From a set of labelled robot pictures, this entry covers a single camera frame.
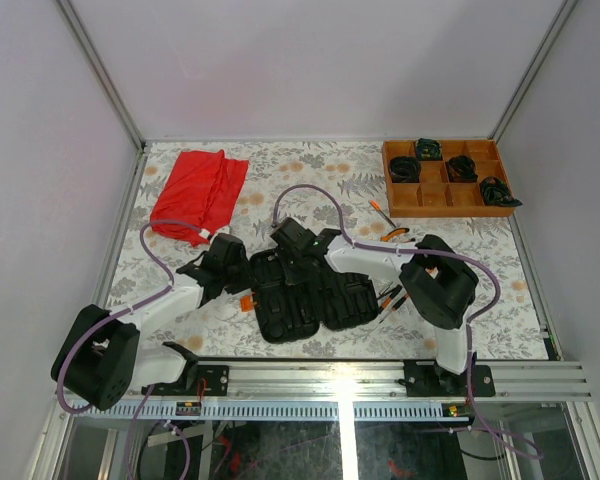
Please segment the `black plastic tool case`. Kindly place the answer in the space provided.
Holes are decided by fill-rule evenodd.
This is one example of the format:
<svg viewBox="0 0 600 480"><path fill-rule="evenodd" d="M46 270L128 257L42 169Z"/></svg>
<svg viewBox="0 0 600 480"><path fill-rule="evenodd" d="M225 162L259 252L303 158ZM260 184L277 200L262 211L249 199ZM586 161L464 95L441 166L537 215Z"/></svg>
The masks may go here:
<svg viewBox="0 0 600 480"><path fill-rule="evenodd" d="M292 284L273 249L249 260L252 303L259 331L271 344L308 339L324 326L341 331L376 319L379 305L371 279L319 267Z"/></svg>

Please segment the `orange black pliers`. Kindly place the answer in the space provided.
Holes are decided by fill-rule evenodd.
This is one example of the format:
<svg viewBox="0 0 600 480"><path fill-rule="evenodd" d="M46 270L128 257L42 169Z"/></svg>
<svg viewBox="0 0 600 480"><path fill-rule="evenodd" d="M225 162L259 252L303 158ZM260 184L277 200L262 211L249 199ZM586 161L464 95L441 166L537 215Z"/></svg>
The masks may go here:
<svg viewBox="0 0 600 480"><path fill-rule="evenodd" d="M415 238L411 235L409 228L399 227L383 235L380 241L384 243L405 244L414 242Z"/></svg>

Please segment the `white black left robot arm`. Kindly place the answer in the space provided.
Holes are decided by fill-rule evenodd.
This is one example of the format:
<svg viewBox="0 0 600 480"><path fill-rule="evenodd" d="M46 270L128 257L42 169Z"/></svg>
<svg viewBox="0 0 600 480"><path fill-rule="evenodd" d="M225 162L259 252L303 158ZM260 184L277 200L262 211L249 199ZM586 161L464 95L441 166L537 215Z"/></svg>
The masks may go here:
<svg viewBox="0 0 600 480"><path fill-rule="evenodd" d="M57 392L69 390L101 411L129 390L192 392L199 382L196 354L175 341L151 348L143 343L170 321L250 283L243 242L220 233L199 261L177 269L168 286L149 298L116 313L95 304L84 307L51 368Z"/></svg>

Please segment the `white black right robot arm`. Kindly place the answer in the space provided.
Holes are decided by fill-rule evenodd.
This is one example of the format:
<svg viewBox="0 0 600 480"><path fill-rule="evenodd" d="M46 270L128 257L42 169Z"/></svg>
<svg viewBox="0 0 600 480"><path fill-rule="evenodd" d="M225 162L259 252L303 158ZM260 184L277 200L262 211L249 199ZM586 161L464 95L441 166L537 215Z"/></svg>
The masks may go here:
<svg viewBox="0 0 600 480"><path fill-rule="evenodd" d="M454 395L470 385L465 314L475 301L478 278L441 238L427 235L407 245L364 242L339 229L315 234L292 218L275 226L271 238L283 264L296 275L326 270L399 284L434 328L438 387Z"/></svg>

